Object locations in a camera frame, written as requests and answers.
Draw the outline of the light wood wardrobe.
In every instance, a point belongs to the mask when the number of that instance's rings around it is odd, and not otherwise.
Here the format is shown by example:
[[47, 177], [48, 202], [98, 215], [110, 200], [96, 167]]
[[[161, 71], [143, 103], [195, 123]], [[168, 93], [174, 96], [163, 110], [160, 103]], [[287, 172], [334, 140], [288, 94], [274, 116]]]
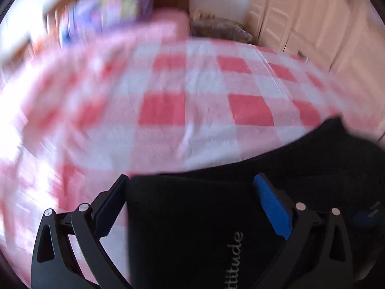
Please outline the light wood wardrobe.
[[384, 22], [370, 0], [250, 0], [246, 27], [255, 44], [342, 77], [384, 142]]

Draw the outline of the floral covered side table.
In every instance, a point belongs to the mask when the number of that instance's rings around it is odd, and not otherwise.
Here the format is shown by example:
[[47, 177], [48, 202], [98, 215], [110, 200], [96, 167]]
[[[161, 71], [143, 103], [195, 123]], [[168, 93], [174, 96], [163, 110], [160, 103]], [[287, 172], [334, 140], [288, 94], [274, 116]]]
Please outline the floral covered side table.
[[251, 43], [253, 35], [233, 20], [228, 20], [207, 11], [196, 9], [190, 12], [190, 29], [194, 37], [231, 40], [242, 43]]

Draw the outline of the folded purple floral quilt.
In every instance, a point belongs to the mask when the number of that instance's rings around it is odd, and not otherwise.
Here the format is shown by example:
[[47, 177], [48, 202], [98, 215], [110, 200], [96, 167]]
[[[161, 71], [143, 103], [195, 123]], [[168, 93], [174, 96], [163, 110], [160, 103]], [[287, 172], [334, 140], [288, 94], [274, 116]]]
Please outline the folded purple floral quilt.
[[60, 45], [90, 40], [102, 33], [148, 19], [153, 0], [78, 0], [64, 11], [58, 28]]

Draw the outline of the black sweatpants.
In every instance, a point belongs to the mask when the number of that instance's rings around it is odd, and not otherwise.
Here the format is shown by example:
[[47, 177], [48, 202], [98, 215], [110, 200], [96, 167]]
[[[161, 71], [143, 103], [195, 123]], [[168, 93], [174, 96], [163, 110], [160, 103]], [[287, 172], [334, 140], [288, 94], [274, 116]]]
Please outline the black sweatpants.
[[264, 174], [313, 211], [339, 209], [357, 267], [384, 247], [384, 151], [339, 118], [239, 163], [136, 176], [127, 185], [128, 259], [134, 288], [258, 288], [286, 241], [253, 183]]

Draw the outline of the pink checkered bed sheet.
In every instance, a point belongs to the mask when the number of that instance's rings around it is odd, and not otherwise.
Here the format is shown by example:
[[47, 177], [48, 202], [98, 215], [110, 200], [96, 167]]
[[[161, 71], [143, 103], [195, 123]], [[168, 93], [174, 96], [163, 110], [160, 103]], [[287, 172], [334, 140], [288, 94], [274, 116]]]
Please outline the pink checkered bed sheet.
[[362, 126], [341, 78], [250, 44], [122, 32], [48, 51], [1, 76], [1, 250], [29, 283], [44, 210], [121, 174], [244, 160], [334, 115]]

